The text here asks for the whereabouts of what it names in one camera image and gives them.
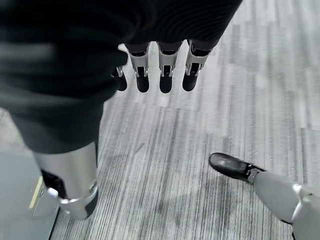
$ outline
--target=metal bracket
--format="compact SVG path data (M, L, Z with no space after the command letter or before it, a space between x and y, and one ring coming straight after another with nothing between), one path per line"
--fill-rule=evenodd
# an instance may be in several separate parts
M146 49L146 53L143 56L134 56L129 51L128 54L131 59L132 68L134 70L135 76L140 77L138 68L143 68L144 77L148 76L148 68L149 68L149 45Z
M124 75L124 70L123 70L122 66L117 66L116 71L118 73L119 78L121 78Z
M261 171L259 171L259 170L256 169L256 168L253 168L253 169L250 170L249 176L248 176L248 182L249 182L249 184L251 184L251 185L254 184L256 175L257 175L258 173L261 173Z
M199 64L199 67L195 73L195 75L198 76L202 68L205 66L207 58L209 57L210 54L206 56L195 56L192 53L191 49L192 49L192 41L190 40L189 51L188 51L186 62L185 62L185 74L188 76L190 75L192 64Z
M169 73L169 77L172 77L172 75L174 74L174 69L176 67L176 62L177 62L177 58L178 58L178 53L180 50L180 47L178 48L178 50L176 51L176 53L171 54L171 55L167 55L164 54L161 51L161 48L158 44L158 55L159 55L159 69L160 69L160 75L161 77L165 76L165 66L170 66L170 73Z

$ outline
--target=black fingertip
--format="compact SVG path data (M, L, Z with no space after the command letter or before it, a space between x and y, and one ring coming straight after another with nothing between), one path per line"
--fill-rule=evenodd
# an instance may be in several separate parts
M164 76L160 76L159 87L162 93L169 93L172 89L172 77L167 74L165 74Z
M184 74L182 87L185 91L192 91L197 84L197 76L194 73L190 73L190 75Z
M149 90L148 76L138 76L136 78L136 86L141 93L146 93Z

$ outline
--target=silver metal cylinder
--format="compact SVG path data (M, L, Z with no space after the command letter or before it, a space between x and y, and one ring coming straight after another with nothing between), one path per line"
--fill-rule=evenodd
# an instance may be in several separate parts
M48 194L72 217L84 220L94 211L98 200L96 145L59 153L34 153L42 171Z

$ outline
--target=black sleeve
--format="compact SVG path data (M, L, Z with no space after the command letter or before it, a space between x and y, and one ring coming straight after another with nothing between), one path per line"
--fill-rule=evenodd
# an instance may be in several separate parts
M118 45L143 21L131 0L5 0L0 6L0 107L26 145L63 153L98 139L117 90Z

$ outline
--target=floor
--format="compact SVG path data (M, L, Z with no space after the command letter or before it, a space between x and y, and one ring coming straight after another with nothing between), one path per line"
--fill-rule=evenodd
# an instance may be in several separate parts
M320 184L319 12L317 0L245 0L192 92L182 89L186 42L169 94L154 43L147 93L129 62L128 89L105 104L96 211L86 221L60 214L52 240L291 240L251 186L215 172L208 156ZM2 148L24 152L1 114Z

